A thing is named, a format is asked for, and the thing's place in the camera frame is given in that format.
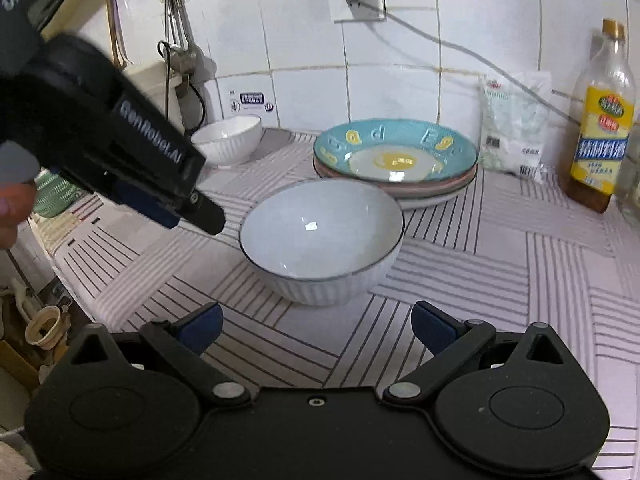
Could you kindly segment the person's left hand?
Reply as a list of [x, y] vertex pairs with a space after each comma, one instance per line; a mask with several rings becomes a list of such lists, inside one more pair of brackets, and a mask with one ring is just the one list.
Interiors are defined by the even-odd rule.
[[0, 192], [0, 248], [11, 248], [17, 240], [18, 227], [32, 213], [37, 189], [34, 181], [10, 184]]

